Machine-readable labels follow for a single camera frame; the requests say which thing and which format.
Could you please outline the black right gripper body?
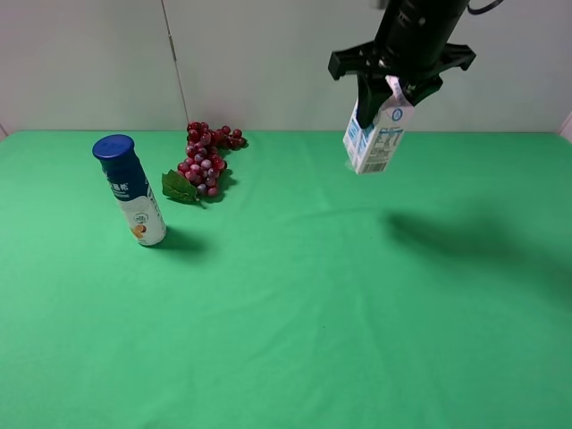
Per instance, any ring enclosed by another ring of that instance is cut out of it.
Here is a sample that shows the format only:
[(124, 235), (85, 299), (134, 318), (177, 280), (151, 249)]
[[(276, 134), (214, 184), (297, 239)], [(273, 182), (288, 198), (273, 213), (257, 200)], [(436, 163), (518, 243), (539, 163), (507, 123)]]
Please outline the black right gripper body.
[(475, 58), (467, 45), (434, 38), (395, 38), (334, 51), (328, 70), (335, 80), (351, 74), (373, 80), (393, 76), (406, 85), (420, 86), (449, 69), (467, 70)]

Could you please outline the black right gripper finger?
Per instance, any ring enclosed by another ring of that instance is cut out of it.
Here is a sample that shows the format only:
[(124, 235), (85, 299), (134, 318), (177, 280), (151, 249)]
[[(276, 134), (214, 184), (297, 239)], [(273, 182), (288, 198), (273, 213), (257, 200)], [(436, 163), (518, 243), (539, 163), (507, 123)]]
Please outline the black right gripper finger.
[(404, 96), (411, 105), (418, 105), (442, 88), (443, 80), (437, 75), (428, 80), (408, 82), (404, 86)]
[(357, 122), (361, 128), (367, 128), (373, 123), (382, 104), (390, 96), (390, 86), (385, 78), (359, 74), (357, 89)]

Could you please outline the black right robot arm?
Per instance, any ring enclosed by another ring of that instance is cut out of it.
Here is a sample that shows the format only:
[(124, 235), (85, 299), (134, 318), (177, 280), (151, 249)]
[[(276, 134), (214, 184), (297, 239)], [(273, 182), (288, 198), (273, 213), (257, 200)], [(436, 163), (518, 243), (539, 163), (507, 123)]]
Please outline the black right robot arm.
[(357, 77), (357, 122), (370, 126), (393, 90), (386, 78), (398, 79), (405, 98), (418, 105), (442, 87), (442, 72), (467, 70), (476, 58), (467, 45), (449, 38), (468, 2), (463, 0), (392, 0), (374, 40), (331, 54), (328, 71), (334, 80)]

